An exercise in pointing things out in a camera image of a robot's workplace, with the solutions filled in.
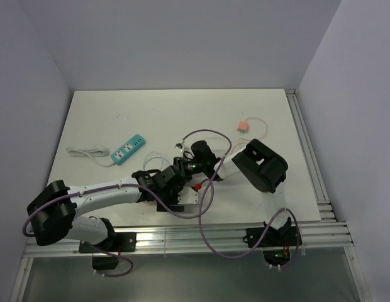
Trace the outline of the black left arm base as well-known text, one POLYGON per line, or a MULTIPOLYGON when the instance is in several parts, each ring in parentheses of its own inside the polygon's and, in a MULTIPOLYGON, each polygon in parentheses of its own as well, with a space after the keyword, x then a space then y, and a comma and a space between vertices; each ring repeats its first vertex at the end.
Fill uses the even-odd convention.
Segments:
POLYGON ((135 232, 119 232, 111 240, 105 240, 97 245, 81 241, 78 253, 92 254, 92 268, 95 273, 108 277, 124 276, 133 268, 133 261, 123 255, 126 252, 134 252, 136 248, 137 234, 135 232), (128 270, 121 273, 112 273, 119 264, 128 264, 128 270))

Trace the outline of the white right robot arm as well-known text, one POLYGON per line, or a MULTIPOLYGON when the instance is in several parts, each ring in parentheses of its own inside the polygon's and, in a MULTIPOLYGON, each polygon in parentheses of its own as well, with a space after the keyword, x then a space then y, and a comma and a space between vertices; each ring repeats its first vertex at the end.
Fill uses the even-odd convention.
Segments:
POLYGON ((286 209, 284 181, 289 166, 282 156, 257 139, 224 158, 217 157, 204 140, 193 143, 191 150, 190 158, 182 155, 173 159, 173 164, 183 171, 186 179, 204 174, 212 181, 222 181, 242 174, 261 192, 262 204, 269 217, 277 215, 266 229, 267 241, 272 245, 285 241, 289 215, 280 209, 286 209))

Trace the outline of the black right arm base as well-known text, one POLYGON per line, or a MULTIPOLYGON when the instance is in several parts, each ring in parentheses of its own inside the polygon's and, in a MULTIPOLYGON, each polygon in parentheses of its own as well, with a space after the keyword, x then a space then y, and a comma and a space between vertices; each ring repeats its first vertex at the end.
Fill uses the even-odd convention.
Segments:
POLYGON ((287 219, 284 226, 278 230, 273 227, 247 228, 246 235, 242 238, 243 242, 252 248, 265 229, 267 233, 262 241, 259 243, 258 248, 271 248, 278 247, 277 250, 268 250, 263 252, 264 259, 268 264, 273 266, 287 264, 291 260, 291 247, 297 247, 302 244, 302 239, 298 229, 292 226, 290 218, 287 219))

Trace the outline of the orange charger plug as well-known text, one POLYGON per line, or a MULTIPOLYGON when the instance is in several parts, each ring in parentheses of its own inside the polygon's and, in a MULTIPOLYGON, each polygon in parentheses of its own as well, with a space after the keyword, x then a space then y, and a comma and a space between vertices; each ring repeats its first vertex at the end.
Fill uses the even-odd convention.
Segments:
POLYGON ((247 133, 249 130, 249 124, 246 121, 240 121, 238 126, 237 126, 237 131, 239 133, 247 133))

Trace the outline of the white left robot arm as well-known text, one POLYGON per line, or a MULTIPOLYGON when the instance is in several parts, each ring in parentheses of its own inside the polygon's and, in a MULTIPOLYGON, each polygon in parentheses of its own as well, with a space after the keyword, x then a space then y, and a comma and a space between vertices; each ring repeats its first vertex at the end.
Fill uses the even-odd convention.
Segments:
POLYGON ((27 207, 26 225, 39 246, 69 238, 109 251, 117 234, 107 218, 88 218, 89 212, 117 204, 157 201, 166 211, 191 180, 177 165, 160 170, 136 171, 130 177, 104 184, 66 186, 64 181, 48 185, 27 207))

